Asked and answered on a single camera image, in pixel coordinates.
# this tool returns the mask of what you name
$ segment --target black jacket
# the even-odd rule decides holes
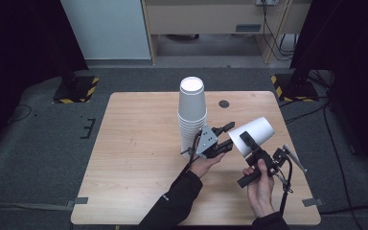
[[[193,172],[188,171],[162,195],[138,226],[132,230],[172,230],[190,215],[193,202],[201,191],[202,182]],[[288,229],[279,213],[253,221],[251,230]]]

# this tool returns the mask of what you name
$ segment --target person's arm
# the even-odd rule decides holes
[[[267,175],[265,161],[258,161],[262,176],[247,185],[249,204],[255,213],[256,219],[252,223],[252,230],[286,230],[289,229],[279,212],[274,212],[271,204],[274,179]],[[244,174],[252,174],[252,168],[243,169]]]
[[[199,158],[193,162],[177,183],[157,200],[135,229],[169,230],[186,219],[202,188],[200,178],[217,164],[223,155],[211,159]]]

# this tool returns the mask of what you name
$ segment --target hand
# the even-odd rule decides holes
[[[247,185],[247,196],[255,216],[262,218],[274,213],[273,206],[271,205],[274,179],[267,175],[267,166],[263,159],[258,161],[258,167],[262,172],[262,176]],[[254,170],[252,168],[243,169],[245,175],[252,174],[253,172]]]
[[[199,178],[201,178],[204,174],[206,174],[209,169],[218,162],[220,159],[225,155],[225,153],[221,153],[220,155],[216,156],[215,158],[208,158],[204,159],[199,157],[190,167],[190,171],[195,173]]]

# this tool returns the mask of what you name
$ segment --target white wall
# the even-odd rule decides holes
[[[85,59],[150,59],[140,0],[61,0]]]

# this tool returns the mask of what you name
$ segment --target yellow and black hazard tape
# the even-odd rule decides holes
[[[277,81],[276,76],[271,76],[271,82],[273,83],[274,89],[276,90],[277,97],[282,102],[315,102],[314,98],[309,97],[288,97],[283,94],[282,87]]]
[[[55,104],[72,104],[72,103],[87,103],[89,102],[89,100],[91,99],[92,95],[94,94],[95,88],[97,87],[98,81],[100,80],[100,78],[94,78],[92,80],[92,83],[86,93],[85,98],[80,98],[80,99],[59,99],[59,100],[54,100]]]

